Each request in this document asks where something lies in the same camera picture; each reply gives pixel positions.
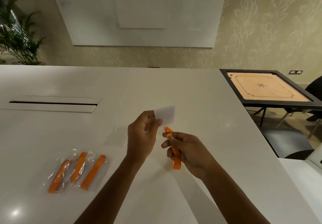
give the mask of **leaf pattern wallpaper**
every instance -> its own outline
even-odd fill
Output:
[[[270,69],[299,83],[322,75],[322,0],[225,0],[213,49],[75,47],[55,0],[22,0],[46,36],[40,59],[47,65],[162,68]]]

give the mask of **electrical outlet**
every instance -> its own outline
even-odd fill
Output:
[[[303,71],[290,71],[289,75],[300,75],[302,73],[303,73]]]

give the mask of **black frame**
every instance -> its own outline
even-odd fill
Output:
[[[288,79],[285,75],[278,71],[268,71],[268,70],[235,70],[235,69],[219,69],[235,92],[236,96],[239,98],[240,102],[245,107],[263,107],[263,108],[292,108],[292,109],[314,109],[322,110],[322,101],[317,99],[315,96],[307,92],[305,89],[301,88],[299,85]],[[234,83],[231,81],[230,77],[227,75],[227,72],[239,72],[239,73],[266,73],[274,74],[284,80],[291,87],[300,92],[303,96],[308,98],[311,101],[300,102],[300,101],[277,101],[277,100],[252,100],[244,99],[243,96],[239,93],[238,89],[235,87]]]

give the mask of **hand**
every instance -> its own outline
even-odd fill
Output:
[[[203,143],[194,135],[172,132],[172,136],[164,141],[162,148],[174,146],[180,150],[181,161],[195,177],[203,180],[207,172],[217,163]],[[167,157],[175,160],[172,147],[167,150]]]
[[[155,120],[153,110],[145,111],[128,126],[127,159],[142,163],[151,153],[156,140],[156,132],[163,123]]]

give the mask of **orange pry tool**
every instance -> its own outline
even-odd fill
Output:
[[[171,135],[171,132],[173,132],[169,127],[165,127],[164,130],[166,132],[169,132],[166,134],[166,137],[168,138],[168,136]],[[173,161],[173,164],[172,164],[172,168],[173,169],[176,169],[176,170],[180,170],[181,169],[181,156],[180,156],[180,151],[179,149],[177,149],[176,147],[174,146],[171,146],[172,147],[172,150],[173,150],[173,153],[175,154],[175,161]]]
[[[65,160],[62,165],[60,166],[58,172],[56,173],[54,180],[51,182],[51,185],[49,186],[48,193],[55,193],[64,179],[64,174],[66,170],[68,169],[69,164],[71,163],[71,160]]]
[[[79,157],[77,164],[75,166],[74,172],[71,175],[70,182],[75,182],[78,180],[78,178],[81,176],[81,173],[84,169],[85,159],[86,159],[87,153],[82,152]]]
[[[91,184],[94,177],[96,176],[97,171],[99,170],[99,168],[102,166],[104,162],[105,162],[105,155],[101,154],[101,156],[96,161],[95,165],[93,166],[93,168],[91,169],[91,171],[88,173],[87,177],[81,184],[80,186],[81,189],[84,189],[84,190],[88,189],[88,186]]]

